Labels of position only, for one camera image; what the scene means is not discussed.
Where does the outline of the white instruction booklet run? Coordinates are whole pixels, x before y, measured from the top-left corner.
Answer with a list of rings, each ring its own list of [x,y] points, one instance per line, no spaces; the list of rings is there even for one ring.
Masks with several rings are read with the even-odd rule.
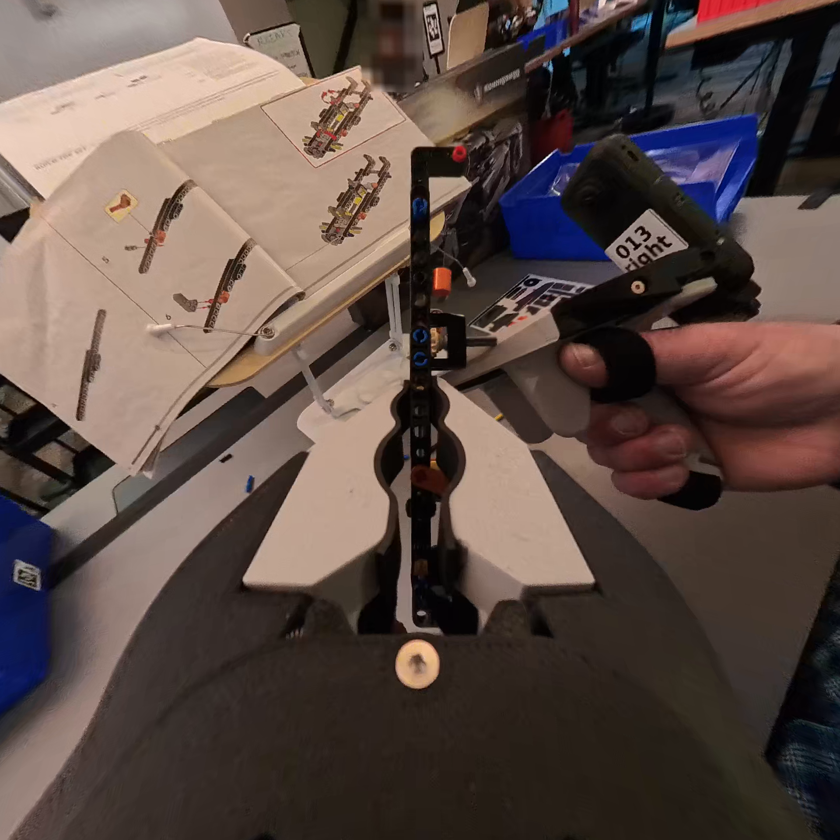
[[[42,198],[2,256],[2,374],[129,474],[268,323],[410,214],[431,140],[361,68],[204,38],[2,104]]]

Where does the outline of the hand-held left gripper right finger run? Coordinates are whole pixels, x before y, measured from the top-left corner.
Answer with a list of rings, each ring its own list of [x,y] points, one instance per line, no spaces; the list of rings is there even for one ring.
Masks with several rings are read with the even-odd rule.
[[[440,388],[444,423],[465,455],[448,502],[465,552],[459,591],[480,617],[499,602],[592,591],[594,575],[529,447],[453,386]]]

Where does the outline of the lego vehicle chassis assembly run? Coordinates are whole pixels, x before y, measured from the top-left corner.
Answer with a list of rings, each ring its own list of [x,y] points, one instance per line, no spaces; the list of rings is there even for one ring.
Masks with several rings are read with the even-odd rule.
[[[466,319],[434,311],[434,300],[450,293],[452,281],[433,265],[429,183],[464,176],[467,160],[461,144],[422,146],[411,153],[408,381],[399,403],[407,410],[403,429],[411,467],[407,512],[413,619],[421,628],[436,627],[446,635],[475,633],[478,613],[456,589],[463,552],[449,522],[447,493],[461,463],[455,439],[442,426],[448,402],[435,377],[466,366]]]

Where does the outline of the person's right hand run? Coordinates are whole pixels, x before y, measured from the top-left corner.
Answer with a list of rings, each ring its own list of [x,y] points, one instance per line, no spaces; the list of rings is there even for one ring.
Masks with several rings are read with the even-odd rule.
[[[839,328],[805,322],[718,322],[641,334],[657,384],[686,407],[730,490],[836,486]],[[664,499],[689,477],[697,435],[633,404],[593,405],[590,458],[622,493]]]

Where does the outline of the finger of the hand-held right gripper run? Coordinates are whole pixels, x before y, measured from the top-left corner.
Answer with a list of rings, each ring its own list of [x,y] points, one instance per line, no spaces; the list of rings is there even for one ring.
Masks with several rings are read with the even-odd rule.
[[[545,389],[564,389],[564,374],[557,361],[559,340],[554,318],[527,318],[492,334],[468,335],[465,363],[435,376],[455,386],[504,370],[516,383],[529,378]]]

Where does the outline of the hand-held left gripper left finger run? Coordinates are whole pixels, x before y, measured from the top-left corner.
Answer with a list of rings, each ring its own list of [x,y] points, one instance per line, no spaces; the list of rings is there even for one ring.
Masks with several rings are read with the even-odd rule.
[[[247,568],[254,592],[305,595],[340,608],[358,632],[391,632],[402,550],[391,490],[403,468],[390,385],[349,418],[321,425]]]

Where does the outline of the lego sticker sheet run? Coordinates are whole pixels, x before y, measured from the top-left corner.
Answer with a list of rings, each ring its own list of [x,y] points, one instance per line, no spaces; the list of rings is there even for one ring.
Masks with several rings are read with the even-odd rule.
[[[502,341],[518,332],[561,300],[574,298],[595,285],[528,274],[518,284],[476,315],[467,326],[471,333]]]

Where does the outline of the black white marker sign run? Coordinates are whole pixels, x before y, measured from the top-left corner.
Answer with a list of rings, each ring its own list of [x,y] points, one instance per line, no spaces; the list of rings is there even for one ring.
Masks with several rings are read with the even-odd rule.
[[[446,51],[443,18],[437,1],[427,1],[422,5],[422,20],[429,58],[436,60]]]

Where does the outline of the clear plastic bag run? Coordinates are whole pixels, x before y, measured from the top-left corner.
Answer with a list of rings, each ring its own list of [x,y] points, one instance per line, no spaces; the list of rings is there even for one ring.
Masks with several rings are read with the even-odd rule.
[[[718,195],[740,140],[709,141],[647,150],[645,153],[679,186],[710,184]]]

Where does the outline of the blue storage bin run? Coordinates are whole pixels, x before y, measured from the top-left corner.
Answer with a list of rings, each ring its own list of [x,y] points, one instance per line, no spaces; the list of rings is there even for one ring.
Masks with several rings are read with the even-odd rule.
[[[671,146],[740,140],[723,186],[715,195],[710,184],[681,188],[719,224],[726,223],[746,192],[759,151],[760,119],[754,114],[694,122],[631,135],[642,151]],[[570,153],[548,154],[501,200],[510,249],[520,259],[604,261],[603,249],[569,219],[561,194],[593,143],[577,145]]]

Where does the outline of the blue plaid shirt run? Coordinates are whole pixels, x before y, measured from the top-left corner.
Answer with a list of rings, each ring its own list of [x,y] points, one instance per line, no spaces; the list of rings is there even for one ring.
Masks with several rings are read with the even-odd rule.
[[[821,838],[839,838],[839,588],[827,587],[766,757]]]

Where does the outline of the white paper sign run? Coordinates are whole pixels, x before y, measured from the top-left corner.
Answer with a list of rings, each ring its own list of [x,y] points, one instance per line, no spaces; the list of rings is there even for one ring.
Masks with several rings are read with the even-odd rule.
[[[289,22],[247,33],[243,43],[246,47],[278,61],[299,78],[316,77],[298,23]]]

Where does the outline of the bright blue object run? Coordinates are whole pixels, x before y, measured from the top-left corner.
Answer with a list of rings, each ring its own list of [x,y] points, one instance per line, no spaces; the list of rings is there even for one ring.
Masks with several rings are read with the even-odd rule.
[[[47,570],[53,532],[1,498],[1,713],[42,683],[50,660]]]

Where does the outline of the red plastic crate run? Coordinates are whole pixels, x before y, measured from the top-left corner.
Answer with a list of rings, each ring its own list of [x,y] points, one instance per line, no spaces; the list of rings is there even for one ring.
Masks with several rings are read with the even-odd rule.
[[[733,29],[838,5],[838,1],[699,1],[696,23]]]

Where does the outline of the wooden workbench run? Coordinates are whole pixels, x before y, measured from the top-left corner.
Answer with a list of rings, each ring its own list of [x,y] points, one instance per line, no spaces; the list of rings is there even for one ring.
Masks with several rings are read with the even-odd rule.
[[[659,128],[665,124],[666,118],[674,115],[674,107],[670,103],[655,103],[658,64],[663,52],[693,49],[701,58],[712,58],[712,63],[716,65],[726,58],[739,57],[750,47],[765,43],[790,43],[790,58],[765,123],[758,160],[748,187],[749,196],[773,195],[791,156],[795,132],[805,111],[810,89],[818,76],[828,36],[838,26],[838,5],[751,26],[741,24],[733,29],[724,28],[723,21],[717,22],[717,25],[698,26],[697,17],[693,17],[663,38],[666,2],[621,2],[620,7],[592,19],[542,54],[534,52],[535,46],[528,48],[526,73],[540,69],[567,49],[597,38],[618,20],[638,16],[648,9],[651,17],[644,65],[644,105],[614,118],[624,122],[625,130]]]

